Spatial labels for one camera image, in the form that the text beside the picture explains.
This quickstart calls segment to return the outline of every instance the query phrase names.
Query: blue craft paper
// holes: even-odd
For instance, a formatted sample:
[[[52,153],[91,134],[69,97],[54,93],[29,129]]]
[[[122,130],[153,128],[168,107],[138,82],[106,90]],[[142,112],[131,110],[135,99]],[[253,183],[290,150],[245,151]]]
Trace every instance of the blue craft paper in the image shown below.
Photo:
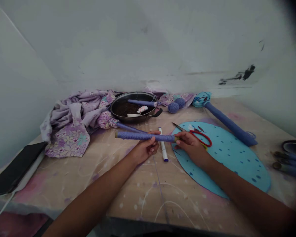
[[[198,129],[200,126],[205,135],[207,135],[213,142],[212,147],[208,148],[208,153],[214,157],[217,161],[223,163],[224,166],[238,174],[240,177],[253,184],[257,188],[264,192],[267,192],[271,185],[271,178],[254,152],[248,148],[244,143],[238,140],[234,135],[224,130],[221,127],[214,126],[212,124],[203,122],[186,122],[180,124],[180,127],[185,130]],[[172,135],[180,132],[176,128]],[[198,134],[195,134],[203,142],[209,144],[209,141]],[[202,169],[197,167],[187,153],[183,150],[175,150],[174,153],[180,162],[183,169],[200,185],[204,188],[212,191],[213,193],[228,198],[227,195],[218,187],[213,180]]]

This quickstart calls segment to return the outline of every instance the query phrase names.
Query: table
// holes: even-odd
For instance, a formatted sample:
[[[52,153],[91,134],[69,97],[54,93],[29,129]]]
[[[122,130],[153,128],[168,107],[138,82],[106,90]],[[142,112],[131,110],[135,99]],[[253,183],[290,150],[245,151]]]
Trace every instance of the table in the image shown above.
[[[270,153],[280,150],[283,141],[294,137],[232,98],[213,98],[211,102],[244,131],[256,135],[258,145],[251,149],[271,176],[269,195],[296,209],[296,178],[273,170],[271,165],[274,158]],[[159,117],[134,127],[151,131],[161,126],[163,134],[171,134],[174,130],[171,122],[180,124],[187,121],[212,123],[228,130],[209,111],[193,106],[179,110],[176,114],[164,112]],[[113,128],[101,129],[92,134],[89,147],[82,158],[45,157],[25,189],[15,195],[6,210],[21,214],[44,212],[56,218],[90,183],[113,167],[137,144],[134,140],[116,139],[115,131]],[[198,185],[182,169],[170,143],[165,145],[169,162],[163,161],[160,147],[157,154],[146,160],[126,181],[107,210],[107,216],[166,224],[162,191],[171,225],[241,236],[259,236],[232,202]],[[0,197],[0,208],[7,199],[7,196]]]

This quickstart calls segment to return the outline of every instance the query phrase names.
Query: scissors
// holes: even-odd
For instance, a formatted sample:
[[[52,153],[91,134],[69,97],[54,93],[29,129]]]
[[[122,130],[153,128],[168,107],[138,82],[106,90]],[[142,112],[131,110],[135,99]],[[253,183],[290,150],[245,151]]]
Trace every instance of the scissors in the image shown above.
[[[176,125],[175,123],[173,123],[174,126],[176,126],[178,129],[180,129],[181,131],[183,132],[187,132],[184,128],[181,128],[179,125]],[[213,145],[213,142],[211,141],[211,139],[206,136],[204,133],[201,133],[201,132],[198,132],[198,131],[194,131],[194,130],[190,130],[189,131],[190,134],[192,134],[193,136],[195,136],[204,146],[206,147],[211,147]],[[199,139],[194,133],[196,134],[200,134],[202,135],[203,137],[205,137],[210,143],[209,144],[206,144],[204,143],[201,139]]]

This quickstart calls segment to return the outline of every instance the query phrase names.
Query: brown soil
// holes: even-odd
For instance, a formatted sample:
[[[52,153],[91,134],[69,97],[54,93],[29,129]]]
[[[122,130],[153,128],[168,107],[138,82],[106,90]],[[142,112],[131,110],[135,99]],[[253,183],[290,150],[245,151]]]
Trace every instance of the brown soil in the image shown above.
[[[137,110],[140,107],[140,105],[131,104],[125,101],[125,103],[121,103],[121,105],[116,109],[115,113],[119,116],[127,117],[127,114],[138,114]]]

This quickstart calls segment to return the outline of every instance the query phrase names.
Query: red scissors handle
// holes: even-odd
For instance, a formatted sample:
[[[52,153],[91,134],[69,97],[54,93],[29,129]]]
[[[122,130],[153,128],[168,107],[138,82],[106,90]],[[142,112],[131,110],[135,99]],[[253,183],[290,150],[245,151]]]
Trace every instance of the red scissors handle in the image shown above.
[[[201,139],[199,139],[194,133],[200,134],[200,135],[202,135],[203,137],[205,137],[205,138],[210,142],[210,144],[208,145],[208,144],[204,143],[204,142],[203,142]],[[211,147],[211,146],[213,145],[213,142],[211,141],[211,139],[210,139],[208,136],[206,136],[204,133],[190,130],[190,134],[192,134],[193,136],[195,136],[195,137],[196,137],[196,138],[197,138],[202,144],[204,144],[204,145],[207,146],[207,147]]]

